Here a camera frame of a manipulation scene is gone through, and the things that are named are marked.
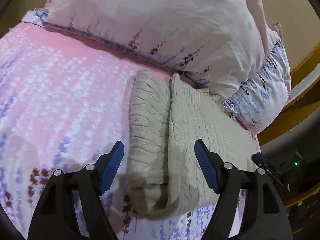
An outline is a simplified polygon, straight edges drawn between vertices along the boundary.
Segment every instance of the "mattress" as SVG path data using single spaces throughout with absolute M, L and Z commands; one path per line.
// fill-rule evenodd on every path
M 0 204 L 24 237 L 55 169 L 78 171 L 117 140 L 124 159 L 102 205 L 119 239 L 200 239 L 215 204 L 161 221 L 140 218 L 124 193 L 135 75 L 172 72 L 84 37 L 20 23 L 0 40 Z M 230 235 L 239 231 L 244 196 Z M 79 202 L 79 227 L 87 235 Z

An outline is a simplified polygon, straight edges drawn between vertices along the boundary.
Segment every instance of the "blanket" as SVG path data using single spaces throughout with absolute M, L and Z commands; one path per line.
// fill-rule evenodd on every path
M 219 96 L 196 90 L 174 74 L 171 84 L 138 71 L 130 113 L 126 190 L 150 219 L 183 214 L 217 202 L 194 154 L 201 138 L 225 162 L 254 171 L 249 131 L 223 112 Z

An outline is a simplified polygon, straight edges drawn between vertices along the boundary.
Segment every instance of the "blue gripper pad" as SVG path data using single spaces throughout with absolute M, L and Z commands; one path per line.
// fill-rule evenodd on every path
M 107 190 L 110 189 L 111 184 L 116 176 L 120 163 L 124 155 L 124 145 L 121 141 L 117 141 L 115 147 L 109 154 L 112 154 L 107 165 L 101 172 L 100 178 L 100 195 L 103 195 Z
M 218 173 L 212 166 L 212 163 L 207 156 L 206 150 L 199 140 L 195 142 L 195 154 L 203 172 L 204 178 L 207 181 L 208 187 L 213 189 L 215 193 L 219 192 Z

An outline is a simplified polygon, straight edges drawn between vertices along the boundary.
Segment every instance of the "pillow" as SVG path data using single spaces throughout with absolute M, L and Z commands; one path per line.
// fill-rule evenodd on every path
M 223 100 L 259 69 L 277 42 L 261 0 L 52 0 L 48 9 L 47 23 L 189 72 Z
M 279 40 L 259 71 L 223 105 L 233 110 L 236 119 L 255 136 L 281 112 L 290 96 L 290 89 L 289 62 Z

